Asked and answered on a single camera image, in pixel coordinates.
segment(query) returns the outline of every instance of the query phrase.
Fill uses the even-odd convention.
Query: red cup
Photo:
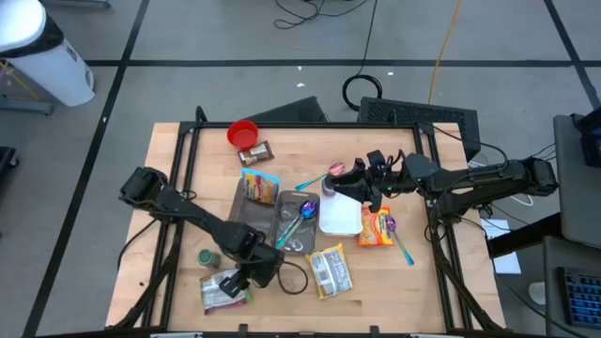
[[[240,120],[229,126],[227,141],[240,150],[246,150],[256,144],[259,128],[248,120]]]

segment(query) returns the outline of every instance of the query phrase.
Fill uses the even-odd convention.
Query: keyboard
[[[601,330],[601,272],[557,268],[568,324]]]
[[[476,111],[399,100],[363,98],[357,122],[455,122],[459,126],[466,158],[480,151],[480,131]]]

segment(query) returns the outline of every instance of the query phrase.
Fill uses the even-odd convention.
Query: white trash can
[[[0,58],[68,107],[94,97],[94,74],[38,0],[0,0]]]

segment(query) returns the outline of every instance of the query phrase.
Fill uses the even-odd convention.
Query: gray floor
[[[291,0],[283,2],[294,5]],[[142,1],[113,0],[110,10],[45,3],[84,59],[118,60]],[[369,0],[345,17],[319,18],[282,31],[272,22],[286,16],[271,0],[150,0],[131,58],[358,59],[372,4]],[[580,58],[601,59],[595,26],[601,3],[555,0],[554,4]],[[330,0],[324,11],[346,6]],[[452,1],[380,0],[368,57],[436,59],[453,8]],[[445,58],[569,60],[542,0],[465,0]],[[0,145],[17,147],[22,160],[1,194],[0,338],[23,333],[116,74],[115,67],[93,70],[97,96],[83,106],[58,105],[50,117],[0,113]],[[357,115],[343,103],[340,88],[356,71],[357,67],[128,67],[38,334],[103,327],[116,256],[131,216],[116,194],[132,168],[143,163],[155,122],[192,119],[197,104],[209,120],[233,121],[311,95],[317,96],[331,120],[353,121]],[[431,71],[367,67],[364,73],[380,79],[385,98],[427,102]],[[593,85],[601,86],[601,69],[586,71]],[[15,84],[7,87],[6,79],[0,89],[16,90]],[[353,98],[375,95],[366,84],[353,84],[349,90]],[[433,101],[477,110],[483,141],[514,158],[552,143],[554,115],[592,110],[573,67],[442,68]],[[484,153],[491,161],[501,159],[492,150]],[[527,222],[559,210],[557,196],[536,198],[534,207],[509,199],[498,205]],[[510,224],[521,226],[513,220]],[[542,249],[533,247],[518,256],[523,273],[503,278],[525,295],[529,283],[543,279]],[[500,292],[510,328],[544,333],[543,320],[502,285]]]

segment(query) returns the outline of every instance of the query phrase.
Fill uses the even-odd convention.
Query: spoon
[[[345,164],[344,163],[342,163],[342,162],[334,163],[334,164],[332,164],[330,166],[330,169],[328,170],[327,173],[324,173],[324,174],[322,174],[322,175],[320,175],[318,177],[313,178],[312,180],[304,182],[304,183],[302,183],[302,184],[294,187],[294,189],[297,192],[300,192],[301,190],[303,190],[303,189],[307,188],[308,186],[312,185],[313,183],[319,181],[321,178],[325,177],[327,174],[338,176],[338,175],[342,174],[342,172],[344,172],[344,171],[345,171]]]
[[[299,228],[303,220],[310,220],[315,217],[317,212],[317,201],[304,201],[300,206],[299,216],[297,216],[290,225],[284,230],[282,235],[278,238],[275,243],[276,249],[282,249],[288,240],[294,235],[295,231]]]
[[[403,245],[401,238],[399,238],[396,235],[396,221],[394,220],[394,218],[392,216],[388,216],[387,218],[388,218],[388,221],[387,221],[388,231],[390,233],[393,233],[394,238],[396,238],[396,241],[398,242],[398,246],[401,247],[401,250],[403,251],[403,254],[405,255],[405,259],[407,259],[407,264],[409,266],[412,266],[413,258],[411,258],[411,256],[409,255],[409,252],[407,251],[407,249],[405,249],[405,245]]]

